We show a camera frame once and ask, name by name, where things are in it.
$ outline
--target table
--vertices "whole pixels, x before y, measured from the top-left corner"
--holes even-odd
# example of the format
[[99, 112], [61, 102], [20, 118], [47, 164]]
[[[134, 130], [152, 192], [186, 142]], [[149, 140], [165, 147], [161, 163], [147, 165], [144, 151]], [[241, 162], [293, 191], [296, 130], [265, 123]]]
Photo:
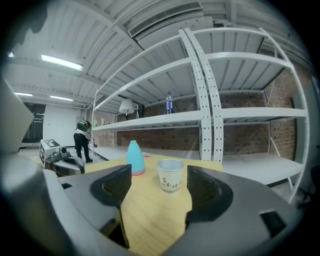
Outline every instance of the table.
[[[167, 194], [160, 186], [157, 162], [173, 157], [149, 155], [151, 157], [144, 158], [145, 173], [132, 176], [132, 185], [121, 205], [129, 250], [142, 256], [163, 253], [185, 231], [186, 213], [192, 207], [187, 189], [187, 165], [222, 171], [219, 162], [175, 158], [184, 162], [182, 186], [179, 192]], [[126, 159], [119, 158], [86, 165], [85, 172], [91, 173], [125, 164]]]

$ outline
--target light blue bottle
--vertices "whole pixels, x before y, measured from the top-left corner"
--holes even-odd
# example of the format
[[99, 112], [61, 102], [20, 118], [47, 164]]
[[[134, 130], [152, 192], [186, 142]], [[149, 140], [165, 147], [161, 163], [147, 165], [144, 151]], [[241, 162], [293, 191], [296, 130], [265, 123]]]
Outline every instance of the light blue bottle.
[[131, 174], [133, 176], [141, 175], [146, 171], [145, 160], [141, 149], [135, 140], [131, 140], [126, 153], [126, 163], [131, 164]]

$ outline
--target ceiling light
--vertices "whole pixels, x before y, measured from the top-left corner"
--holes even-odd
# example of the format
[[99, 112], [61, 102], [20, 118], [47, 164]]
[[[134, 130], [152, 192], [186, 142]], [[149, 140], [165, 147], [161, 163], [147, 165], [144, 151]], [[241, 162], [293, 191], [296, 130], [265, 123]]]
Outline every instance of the ceiling light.
[[63, 98], [63, 97], [57, 97], [57, 96], [52, 96], [52, 95], [50, 95], [50, 98], [59, 99], [59, 100], [65, 100], [65, 101], [70, 101], [70, 102], [74, 101], [72, 98]]
[[33, 95], [30, 94], [30, 93], [22, 93], [22, 92], [15, 92], [14, 94], [15, 94], [15, 95], [20, 95], [20, 96], [30, 96], [30, 97], [33, 96]]
[[78, 64], [63, 60], [63, 59], [46, 56], [46, 55], [41, 55], [41, 59], [44, 62], [51, 62], [51, 63], [59, 64], [59, 65], [62, 65], [62, 66], [66, 66], [68, 68], [72, 68], [74, 70], [81, 71], [82, 68], [83, 68], [83, 66], [81, 66], [81, 65], [78, 65]]

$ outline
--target air vent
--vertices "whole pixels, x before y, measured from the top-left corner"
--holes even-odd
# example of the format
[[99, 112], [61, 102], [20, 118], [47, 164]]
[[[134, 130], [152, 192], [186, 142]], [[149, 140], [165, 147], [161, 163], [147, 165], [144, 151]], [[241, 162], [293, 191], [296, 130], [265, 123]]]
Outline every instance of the air vent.
[[178, 14], [183, 14], [186, 12], [191, 12], [191, 11], [197, 11], [197, 10], [202, 10], [202, 6], [198, 2], [189, 2], [189, 3], [184, 3], [177, 5], [175, 7], [171, 7], [169, 9], [166, 9], [162, 12], [159, 12], [149, 18], [146, 18], [144, 21], [140, 22], [139, 24], [135, 25], [133, 28], [129, 30], [130, 36], [133, 38], [146, 28], [163, 21], [169, 17], [178, 15]]

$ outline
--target shelf upright post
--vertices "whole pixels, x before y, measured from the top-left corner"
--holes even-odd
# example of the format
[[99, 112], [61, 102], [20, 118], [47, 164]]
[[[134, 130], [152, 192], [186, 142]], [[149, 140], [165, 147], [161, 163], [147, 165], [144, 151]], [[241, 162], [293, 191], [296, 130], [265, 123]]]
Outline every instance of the shelf upright post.
[[191, 67], [195, 82], [198, 110], [201, 111], [201, 121], [199, 124], [200, 135], [200, 159], [202, 161], [211, 161], [211, 145], [212, 145], [212, 130], [211, 130], [211, 112], [207, 93], [205, 79], [202, 74], [201, 66], [196, 56], [196, 53], [186, 35], [186, 33], [179, 29], [182, 42], [185, 46], [186, 52], [191, 59]]
[[[279, 44], [270, 36], [270, 34], [268, 32], [266, 32], [263, 28], [260, 28], [260, 30], [268, 37], [268, 39], [273, 43], [273, 46], [276, 48], [276, 50], [278, 51], [278, 53], [280, 53], [280, 55], [283, 57], [283, 59], [287, 62], [290, 63], [290, 71], [291, 74], [293, 75], [294, 81], [296, 83], [297, 89], [299, 91], [300, 94], [300, 98], [301, 98], [301, 103], [302, 103], [302, 107], [305, 111], [308, 112], [308, 106], [307, 106], [307, 100], [306, 100], [306, 96], [305, 96], [305, 92], [304, 89], [301, 85], [300, 79], [298, 77], [298, 74], [296, 72], [296, 69], [294, 67], [294, 65], [291, 63], [290, 59], [288, 58], [288, 56], [286, 55], [286, 53], [284, 52], [284, 50], [282, 50], [282, 48], [279, 46]], [[298, 177], [295, 181], [293, 190], [291, 192], [290, 198], [288, 200], [289, 203], [292, 202], [292, 200], [294, 199], [298, 187], [300, 185], [301, 179], [304, 175], [305, 172], [305, 168], [306, 168], [306, 163], [307, 163], [307, 158], [308, 158], [308, 153], [309, 153], [309, 142], [310, 142], [310, 123], [309, 123], [309, 113], [307, 113], [307, 115], [305, 116], [304, 119], [304, 135], [305, 135], [305, 140], [304, 140], [304, 151], [303, 151], [303, 156], [302, 156], [302, 164], [303, 164], [303, 170], [298, 174]]]
[[224, 120], [221, 115], [221, 101], [219, 91], [216, 83], [214, 73], [212, 72], [208, 58], [205, 55], [204, 50], [200, 46], [195, 35], [189, 28], [184, 29], [189, 37], [197, 57], [200, 61], [201, 67], [204, 71], [206, 85], [209, 89], [211, 107], [212, 107], [212, 120], [213, 120], [213, 161], [222, 163], [224, 155]]
[[96, 99], [97, 99], [97, 93], [98, 93], [98, 88], [95, 91], [94, 95], [94, 101], [93, 101], [93, 106], [92, 106], [92, 118], [91, 118], [91, 151], [92, 151], [92, 156], [93, 156], [93, 161], [96, 161], [95, 157], [95, 143], [94, 143], [94, 130], [93, 130], [93, 125], [94, 125], [94, 120], [95, 120], [95, 107], [96, 107]]
[[[274, 48], [274, 57], [277, 58], [278, 57], [278, 52], [277, 52], [277, 49]], [[269, 96], [267, 95], [267, 91], [266, 89], [263, 89], [263, 93], [264, 93], [264, 97], [265, 97], [265, 106], [267, 108], [270, 107], [270, 99], [271, 99], [271, 96], [272, 96], [272, 93], [274, 91], [274, 87], [275, 87], [275, 82], [276, 80], [274, 79], [271, 83], [271, 90], [270, 90], [270, 93], [269, 93]], [[268, 153], [270, 154], [271, 153], [271, 139], [272, 139], [272, 122], [268, 122]]]

